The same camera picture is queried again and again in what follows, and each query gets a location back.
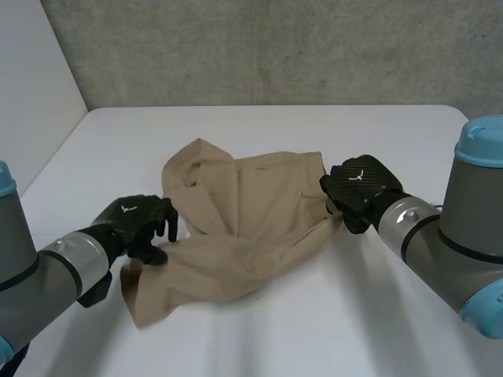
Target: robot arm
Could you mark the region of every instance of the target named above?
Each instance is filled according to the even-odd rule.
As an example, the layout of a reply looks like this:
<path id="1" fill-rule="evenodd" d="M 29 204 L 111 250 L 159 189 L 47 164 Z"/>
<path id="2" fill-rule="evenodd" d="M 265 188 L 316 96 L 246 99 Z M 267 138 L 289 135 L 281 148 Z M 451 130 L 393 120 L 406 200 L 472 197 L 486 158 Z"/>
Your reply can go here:
<path id="1" fill-rule="evenodd" d="M 91 227 L 37 252 L 5 163 L 0 166 L 0 214 L 0 365 L 25 352 L 75 301 L 90 307 L 104 299 L 112 282 L 110 267 L 119 256 L 166 263 L 166 254 L 151 241 L 155 232 L 164 234 L 166 221 L 168 239 L 176 241 L 178 222 L 169 199 L 129 196 L 111 203 Z"/>
<path id="2" fill-rule="evenodd" d="M 373 225 L 462 320 L 503 339 L 503 116 L 464 126 L 442 213 L 404 193 L 372 156 L 334 166 L 320 183 L 328 210 L 341 210 L 352 233 Z"/>

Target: black joint band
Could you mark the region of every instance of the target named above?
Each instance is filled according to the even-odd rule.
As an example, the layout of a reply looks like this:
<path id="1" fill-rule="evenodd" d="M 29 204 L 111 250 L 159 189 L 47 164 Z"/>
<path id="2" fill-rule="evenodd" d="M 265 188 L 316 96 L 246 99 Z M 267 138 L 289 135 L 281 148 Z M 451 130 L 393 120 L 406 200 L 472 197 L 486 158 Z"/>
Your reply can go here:
<path id="1" fill-rule="evenodd" d="M 37 258 L 30 267 L 25 269 L 22 273 L 18 273 L 17 275 L 11 277 L 10 279 L 0 283 L 0 292 L 12 288 L 18 285 L 19 283 L 22 283 L 28 277 L 33 275 L 38 268 L 39 268 L 39 255 L 37 254 Z"/>
<path id="2" fill-rule="evenodd" d="M 77 272 L 77 269 L 70 263 L 63 255 L 58 254 L 54 251 L 50 250 L 42 250 L 39 254 L 47 255 L 48 257 L 54 258 L 58 260 L 72 275 L 73 280 L 75 281 L 75 286 L 77 287 L 77 297 L 79 298 L 82 294 L 82 279 L 80 279 L 80 275 Z"/>
<path id="3" fill-rule="evenodd" d="M 501 255 L 482 253 L 480 251 L 464 247 L 463 245 L 460 245 L 459 243 L 452 241 L 448 236 L 446 236 L 442 232 L 442 230 L 440 230 L 440 228 L 437 231 L 437 234 L 439 235 L 440 240 L 448 248 L 456 251 L 459 254 L 464 255 L 465 257 L 469 257 L 471 259 L 475 259 L 481 262 L 494 263 L 495 265 L 503 265 L 503 256 Z"/>
<path id="4" fill-rule="evenodd" d="M 407 264 L 407 248 L 409 247 L 409 243 L 411 239 L 416 235 L 417 232 L 421 230 L 426 224 L 429 224 L 430 222 L 433 222 L 435 220 L 440 219 L 440 214 L 434 214 L 433 216 L 429 216 L 427 218 L 422 219 L 419 221 L 415 226 L 407 233 L 406 238 L 403 239 L 402 242 L 402 249 L 401 251 L 401 256 L 402 260 Z"/>

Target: logo on robotic hand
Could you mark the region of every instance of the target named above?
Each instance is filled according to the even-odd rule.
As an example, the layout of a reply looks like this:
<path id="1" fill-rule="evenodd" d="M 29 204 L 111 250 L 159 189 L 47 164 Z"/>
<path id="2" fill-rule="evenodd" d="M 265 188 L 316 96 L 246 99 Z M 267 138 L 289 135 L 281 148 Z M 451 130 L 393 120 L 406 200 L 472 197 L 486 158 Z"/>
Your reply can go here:
<path id="1" fill-rule="evenodd" d="M 362 170 L 362 172 L 360 173 L 360 175 L 357 175 L 357 176 L 356 176 L 356 177 L 354 177 L 354 178 L 349 177 L 348 179 L 349 179 L 350 181 L 363 181 L 363 170 Z"/>
<path id="2" fill-rule="evenodd" d="M 136 210 L 138 206 L 136 207 L 131 207 L 131 208 L 126 208 L 125 206 L 120 206 L 120 209 L 123 210 L 123 213 L 125 214 L 126 212 L 129 212 L 130 210 Z"/>

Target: white tabletop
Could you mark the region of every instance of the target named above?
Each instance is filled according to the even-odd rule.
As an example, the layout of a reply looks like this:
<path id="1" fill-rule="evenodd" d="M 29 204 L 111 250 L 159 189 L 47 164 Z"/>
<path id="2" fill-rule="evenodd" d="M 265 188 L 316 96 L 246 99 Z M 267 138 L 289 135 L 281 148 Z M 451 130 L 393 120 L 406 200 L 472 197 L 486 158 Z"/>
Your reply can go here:
<path id="1" fill-rule="evenodd" d="M 407 192 L 441 203 L 465 122 L 446 106 L 99 109 L 22 201 L 43 247 L 119 196 L 160 195 L 163 165 L 202 137 L 235 158 L 321 151 L 327 169 L 372 154 Z M 125 261 L 104 302 L 74 305 L 34 340 L 20 377 L 501 375 L 503 341 L 463 324 L 372 229 L 256 293 L 179 307 L 141 331 L 119 291 Z"/>

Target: khaki garment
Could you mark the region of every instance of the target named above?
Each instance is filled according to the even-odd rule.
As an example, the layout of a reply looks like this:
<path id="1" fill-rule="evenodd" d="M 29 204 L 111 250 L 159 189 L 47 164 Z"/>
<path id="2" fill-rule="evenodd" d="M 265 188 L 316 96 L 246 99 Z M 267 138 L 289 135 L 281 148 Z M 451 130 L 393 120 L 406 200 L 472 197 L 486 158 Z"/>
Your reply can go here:
<path id="1" fill-rule="evenodd" d="M 317 254 L 342 223 L 325 209 L 323 173 L 319 152 L 233 159 L 203 140 L 184 147 L 164 166 L 163 193 L 191 237 L 162 246 L 167 265 L 121 271 L 136 325 L 188 302 L 239 298 Z"/>

